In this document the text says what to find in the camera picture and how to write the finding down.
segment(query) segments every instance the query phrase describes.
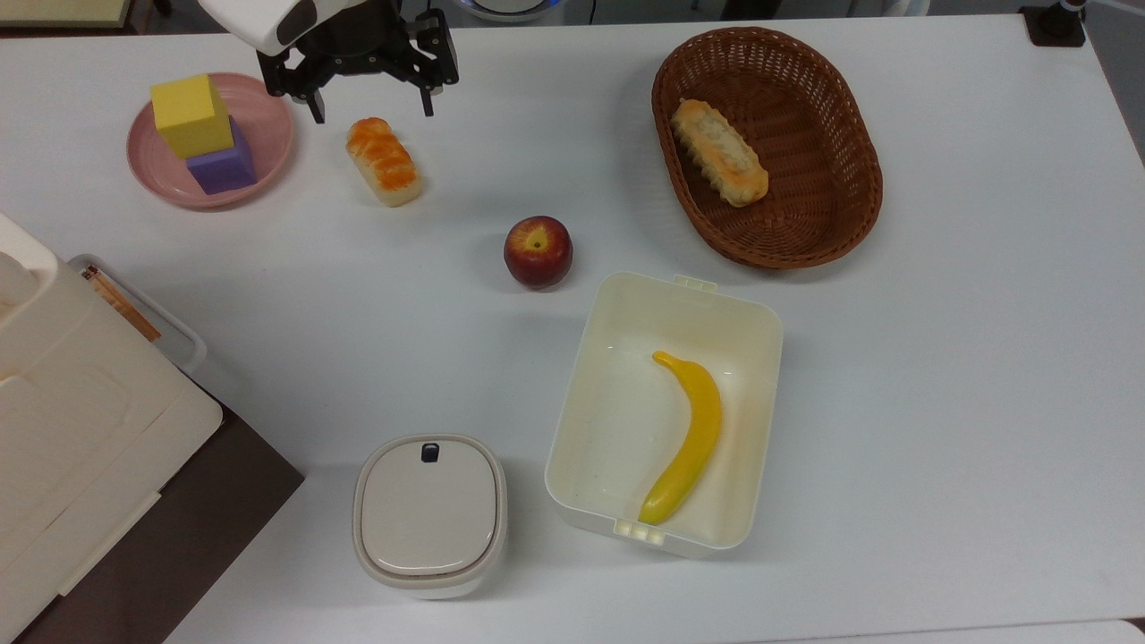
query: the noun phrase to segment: yellow cube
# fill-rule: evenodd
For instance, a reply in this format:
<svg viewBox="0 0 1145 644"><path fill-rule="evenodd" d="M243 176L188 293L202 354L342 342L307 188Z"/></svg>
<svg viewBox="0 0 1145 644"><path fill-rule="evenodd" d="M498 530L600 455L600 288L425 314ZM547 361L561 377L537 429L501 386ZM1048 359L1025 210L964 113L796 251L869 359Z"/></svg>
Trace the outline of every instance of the yellow cube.
<svg viewBox="0 0 1145 644"><path fill-rule="evenodd" d="M227 104L205 73L151 87L151 107L156 129L181 159L235 146Z"/></svg>

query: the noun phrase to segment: white plastic container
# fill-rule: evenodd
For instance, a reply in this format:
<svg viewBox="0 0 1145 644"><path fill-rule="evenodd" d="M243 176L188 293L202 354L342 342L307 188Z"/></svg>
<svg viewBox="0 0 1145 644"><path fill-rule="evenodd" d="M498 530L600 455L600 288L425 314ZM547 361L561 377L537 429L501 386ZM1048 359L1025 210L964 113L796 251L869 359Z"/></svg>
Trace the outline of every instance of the white plastic container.
<svg viewBox="0 0 1145 644"><path fill-rule="evenodd" d="M421 599L472 592L497 567L508 511L505 472L458 434L390 441L362 468L354 551L373 579Z"/></svg>
<svg viewBox="0 0 1145 644"><path fill-rule="evenodd" d="M783 328L760 304L716 284L632 273L609 276L585 325L545 485L569 524L701 558L734 548L755 520L779 378ZM724 425L703 476L674 516L637 520L688 431L690 407L652 354L702 364L720 391Z"/></svg>
<svg viewBox="0 0 1145 644"><path fill-rule="evenodd" d="M222 409L0 214L0 642L66 595Z"/></svg>

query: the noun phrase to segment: container lid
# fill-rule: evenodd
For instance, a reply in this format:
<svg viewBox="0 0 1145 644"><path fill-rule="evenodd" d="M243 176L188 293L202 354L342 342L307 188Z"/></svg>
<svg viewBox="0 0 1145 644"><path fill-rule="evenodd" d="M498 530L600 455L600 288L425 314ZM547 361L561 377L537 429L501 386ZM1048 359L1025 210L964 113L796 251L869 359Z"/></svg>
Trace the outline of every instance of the container lid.
<svg viewBox="0 0 1145 644"><path fill-rule="evenodd" d="M396 575L442 575L484 556L497 524L492 465L459 440L414 441L382 454L365 476L362 545Z"/></svg>

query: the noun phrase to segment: purple cube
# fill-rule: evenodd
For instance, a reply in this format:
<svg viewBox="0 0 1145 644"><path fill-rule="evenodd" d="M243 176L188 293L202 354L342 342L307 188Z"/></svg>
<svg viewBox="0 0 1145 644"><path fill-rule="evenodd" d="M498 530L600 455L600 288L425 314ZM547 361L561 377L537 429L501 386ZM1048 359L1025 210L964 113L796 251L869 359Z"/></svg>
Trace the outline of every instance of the purple cube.
<svg viewBox="0 0 1145 644"><path fill-rule="evenodd" d="M235 147L218 152L208 152L187 159L187 170L199 182L199 187L208 195L246 188L258 182L254 175L254 159L251 157L251 147L243 136L243 131L235 123L235 117L230 118L230 134L235 139Z"/></svg>

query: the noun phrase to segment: toy block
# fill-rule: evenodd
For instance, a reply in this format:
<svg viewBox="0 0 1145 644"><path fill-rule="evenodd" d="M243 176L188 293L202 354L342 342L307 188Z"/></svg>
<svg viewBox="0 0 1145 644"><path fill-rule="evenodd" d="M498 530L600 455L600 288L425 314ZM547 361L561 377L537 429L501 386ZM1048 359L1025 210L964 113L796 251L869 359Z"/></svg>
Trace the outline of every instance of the toy block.
<svg viewBox="0 0 1145 644"><path fill-rule="evenodd" d="M203 73L151 87L155 127L181 159L234 147L227 104Z"/></svg>
<svg viewBox="0 0 1145 644"><path fill-rule="evenodd" d="M207 195L237 190L258 181L251 147L235 123L235 118L230 117L228 120L231 138L235 140L234 147L187 159L187 170L191 171L191 175Z"/></svg>

